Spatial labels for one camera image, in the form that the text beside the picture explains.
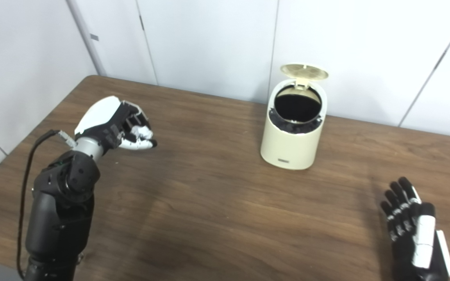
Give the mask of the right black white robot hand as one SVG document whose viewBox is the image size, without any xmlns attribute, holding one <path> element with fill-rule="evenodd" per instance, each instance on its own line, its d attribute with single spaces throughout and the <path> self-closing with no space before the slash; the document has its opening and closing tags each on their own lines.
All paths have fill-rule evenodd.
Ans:
<svg viewBox="0 0 450 281">
<path fill-rule="evenodd" d="M 450 251 L 436 227 L 436 208 L 406 177 L 389 184 L 380 203 L 391 240 L 395 281 L 449 281 Z"/>
</svg>

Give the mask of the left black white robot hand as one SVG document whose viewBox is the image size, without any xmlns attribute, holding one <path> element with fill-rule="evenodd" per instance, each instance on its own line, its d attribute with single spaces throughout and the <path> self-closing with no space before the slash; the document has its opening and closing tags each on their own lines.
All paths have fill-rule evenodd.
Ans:
<svg viewBox="0 0 450 281">
<path fill-rule="evenodd" d="M 141 151 L 157 147 L 149 119 L 142 108 L 116 96 L 93 104 L 74 130 L 75 140 L 92 139 L 104 153 L 111 149 Z"/>
</svg>

